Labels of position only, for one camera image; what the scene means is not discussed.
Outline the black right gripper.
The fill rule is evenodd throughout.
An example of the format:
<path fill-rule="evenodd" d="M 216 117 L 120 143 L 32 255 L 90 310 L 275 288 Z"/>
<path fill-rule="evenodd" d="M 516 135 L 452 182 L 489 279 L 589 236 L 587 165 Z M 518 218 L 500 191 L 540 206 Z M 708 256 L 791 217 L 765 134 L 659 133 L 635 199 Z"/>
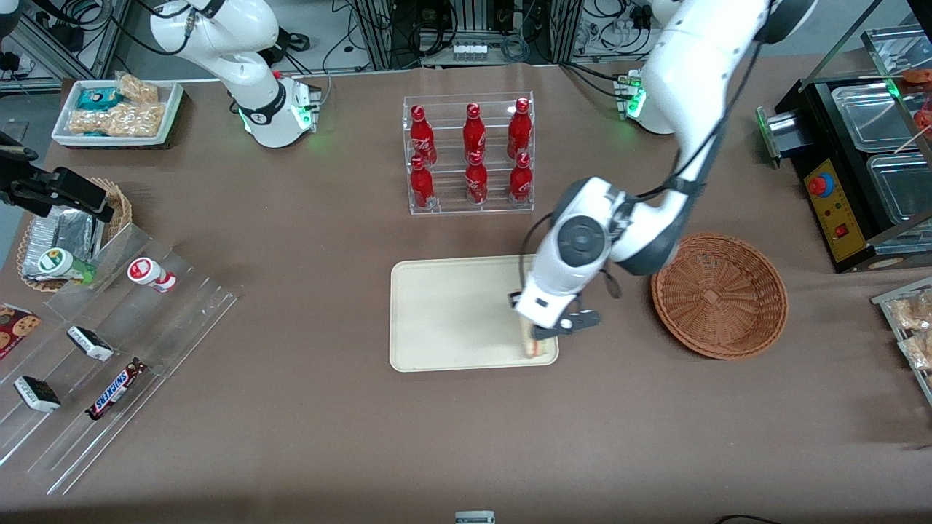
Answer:
<path fill-rule="evenodd" d="M 106 190 L 73 170 L 53 170 L 52 188 L 58 195 L 52 199 L 54 205 L 89 213 L 104 223 L 113 220 L 114 208 L 108 205 Z M 49 213 L 52 207 L 47 184 L 36 177 L 2 177 L 1 200 L 4 205 L 20 207 L 30 213 Z"/>

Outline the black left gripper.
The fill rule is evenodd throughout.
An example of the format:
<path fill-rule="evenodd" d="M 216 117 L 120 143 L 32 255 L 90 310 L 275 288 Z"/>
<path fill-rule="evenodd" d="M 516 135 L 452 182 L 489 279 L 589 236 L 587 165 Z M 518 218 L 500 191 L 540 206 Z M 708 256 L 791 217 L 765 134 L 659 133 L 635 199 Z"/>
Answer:
<path fill-rule="evenodd" d="M 521 291 L 513 291 L 508 294 L 509 307 L 515 309 L 521 299 Z M 546 341 L 546 339 L 555 338 L 556 336 L 562 335 L 564 329 L 559 327 L 553 328 L 540 328 L 540 339 Z"/>

